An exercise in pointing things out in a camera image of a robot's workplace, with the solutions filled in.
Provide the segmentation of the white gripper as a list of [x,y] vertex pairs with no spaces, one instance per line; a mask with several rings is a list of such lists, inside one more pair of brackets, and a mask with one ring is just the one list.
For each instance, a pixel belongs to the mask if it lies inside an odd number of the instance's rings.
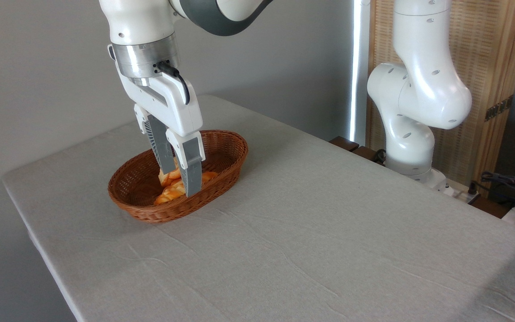
[[147,135],[156,161],[164,174],[176,169],[178,160],[186,196],[202,189],[202,162],[206,159],[202,135],[203,119],[192,84],[186,80],[190,100],[179,80],[170,76],[148,79],[149,86],[121,76],[121,83],[135,103],[134,112],[141,132]]

